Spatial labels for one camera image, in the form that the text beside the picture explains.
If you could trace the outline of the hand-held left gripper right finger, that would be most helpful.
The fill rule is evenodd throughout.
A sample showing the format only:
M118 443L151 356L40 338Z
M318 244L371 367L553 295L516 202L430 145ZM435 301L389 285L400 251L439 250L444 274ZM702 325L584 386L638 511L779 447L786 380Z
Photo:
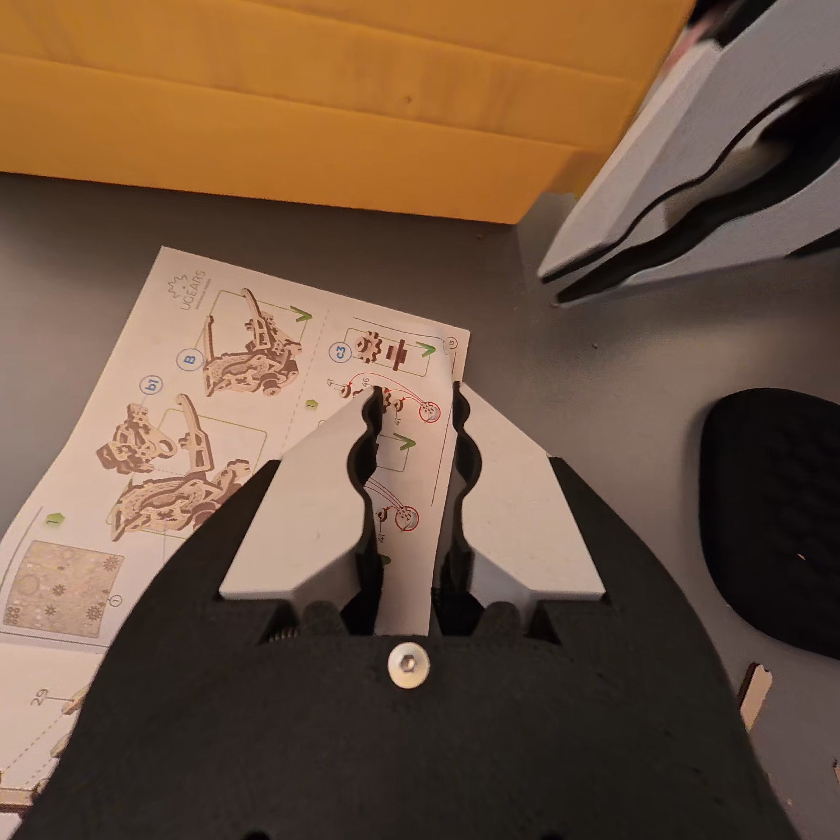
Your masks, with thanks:
M544 602L606 593L548 453L466 383L454 384L453 500L432 605L445 636L471 635L506 602L529 628Z

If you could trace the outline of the black padded wrist rest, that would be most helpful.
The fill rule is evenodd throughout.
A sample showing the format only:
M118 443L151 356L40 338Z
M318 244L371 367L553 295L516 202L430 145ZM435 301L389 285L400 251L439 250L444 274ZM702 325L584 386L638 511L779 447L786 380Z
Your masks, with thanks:
M699 526L710 577L742 620L839 659L839 405L780 388L716 402Z

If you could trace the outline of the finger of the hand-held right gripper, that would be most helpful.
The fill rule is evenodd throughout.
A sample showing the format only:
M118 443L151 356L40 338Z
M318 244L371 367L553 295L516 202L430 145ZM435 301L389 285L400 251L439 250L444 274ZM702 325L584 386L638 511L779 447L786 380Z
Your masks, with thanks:
M543 284L670 230L768 173L838 168L839 3L777 2L725 47L690 48L573 207Z
M805 184L805 176L815 179ZM619 287L745 266L800 259L838 247L839 169L768 173L735 192L706 200L677 225L624 248L555 296L560 306Z

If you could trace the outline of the flat wooden stick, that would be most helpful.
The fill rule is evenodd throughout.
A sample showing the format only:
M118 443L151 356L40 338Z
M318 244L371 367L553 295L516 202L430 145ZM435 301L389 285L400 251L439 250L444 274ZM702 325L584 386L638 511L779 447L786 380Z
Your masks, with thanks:
M738 693L740 716L747 732L758 720L772 685L773 676L764 665L752 662L747 667Z

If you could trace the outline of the printed instruction booklet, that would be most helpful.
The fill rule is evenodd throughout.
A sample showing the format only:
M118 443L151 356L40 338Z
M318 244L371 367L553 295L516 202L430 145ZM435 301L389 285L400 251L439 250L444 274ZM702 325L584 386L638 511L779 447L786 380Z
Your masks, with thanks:
M375 630L425 634L469 331L162 248L89 401L2 540L2 838L162 565L268 460L378 386Z

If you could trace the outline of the yellow plastic bin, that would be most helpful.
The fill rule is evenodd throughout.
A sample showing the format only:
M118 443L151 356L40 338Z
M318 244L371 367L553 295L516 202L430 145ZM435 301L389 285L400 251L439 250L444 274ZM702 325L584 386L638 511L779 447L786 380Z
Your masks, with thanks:
M2 171L515 224L694 2L9 1Z

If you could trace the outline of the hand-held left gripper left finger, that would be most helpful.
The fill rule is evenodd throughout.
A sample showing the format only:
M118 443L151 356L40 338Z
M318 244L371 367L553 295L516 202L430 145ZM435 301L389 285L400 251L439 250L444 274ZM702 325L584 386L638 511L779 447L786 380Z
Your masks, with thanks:
M372 502L384 395L368 386L280 459L223 583L228 600L278 599L301 615L330 602L372 635L382 597Z

